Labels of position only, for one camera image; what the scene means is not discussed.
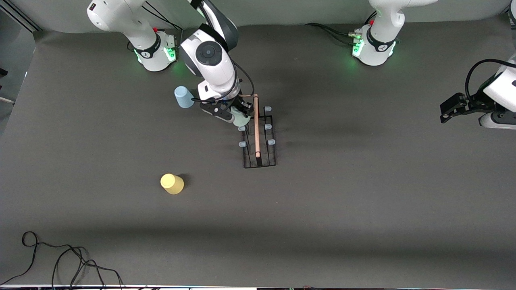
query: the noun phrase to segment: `wooden handle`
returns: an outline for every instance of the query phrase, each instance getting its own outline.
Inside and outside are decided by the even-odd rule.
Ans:
[[[254,94],[254,151],[256,158],[260,158],[260,109],[258,107],[258,94]]]

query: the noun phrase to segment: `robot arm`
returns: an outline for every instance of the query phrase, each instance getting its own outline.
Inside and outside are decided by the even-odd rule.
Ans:
[[[205,16],[207,25],[201,25],[185,39],[180,50],[189,70],[204,78],[198,85],[201,109],[226,122],[243,126],[249,122],[253,106],[240,96],[240,80],[228,54],[238,43],[238,30],[209,0],[197,5],[194,8]]]
[[[124,34],[135,47],[138,60],[149,71],[161,71],[175,61],[175,38],[155,32],[135,12],[145,0],[93,0],[87,8],[91,23],[104,31]]]
[[[353,56],[369,66],[379,66],[392,55],[395,39],[405,24],[404,8],[425,6],[438,0],[369,0],[378,15],[374,24],[356,29],[366,37],[357,40]]]
[[[497,62],[502,66],[476,94],[470,95],[467,87],[471,74],[485,62]],[[479,119],[483,127],[516,130],[516,54],[508,62],[485,59],[475,64],[466,79],[466,94],[456,93],[441,104],[441,123],[476,112],[486,113]]]

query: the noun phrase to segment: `gray tabletop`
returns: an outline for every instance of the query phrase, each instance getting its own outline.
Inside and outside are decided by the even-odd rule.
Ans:
[[[273,107],[273,168],[243,169],[236,127],[179,108],[174,88],[201,81],[183,63],[147,72],[119,34],[38,35],[1,139],[2,280],[28,265],[32,230],[128,284],[516,287],[516,134],[439,122],[475,62],[512,55],[507,17],[407,24],[376,68],[315,27],[240,31],[231,55]],[[49,283],[59,253],[13,283]]]

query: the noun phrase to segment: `yellow cup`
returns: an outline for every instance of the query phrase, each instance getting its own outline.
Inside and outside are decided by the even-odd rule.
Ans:
[[[167,173],[162,176],[161,185],[168,193],[176,195],[183,190],[185,182],[181,177]]]

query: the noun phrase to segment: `cable connector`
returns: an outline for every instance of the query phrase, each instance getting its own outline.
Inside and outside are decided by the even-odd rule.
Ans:
[[[348,37],[362,39],[362,33],[360,32],[348,32]]]

